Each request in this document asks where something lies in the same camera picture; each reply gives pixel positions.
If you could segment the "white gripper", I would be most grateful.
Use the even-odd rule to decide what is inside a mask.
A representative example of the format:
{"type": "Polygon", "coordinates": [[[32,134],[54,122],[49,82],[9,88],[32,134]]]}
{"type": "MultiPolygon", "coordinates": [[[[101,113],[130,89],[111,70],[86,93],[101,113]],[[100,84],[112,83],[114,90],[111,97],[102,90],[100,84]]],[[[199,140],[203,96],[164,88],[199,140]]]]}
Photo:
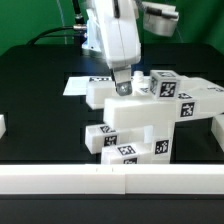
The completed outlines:
{"type": "Polygon", "coordinates": [[[138,10],[144,14],[144,29],[160,36],[173,35],[179,20],[175,6],[141,0],[87,0],[84,48],[103,56],[120,96],[132,94],[130,65],[141,58],[138,10]]]}

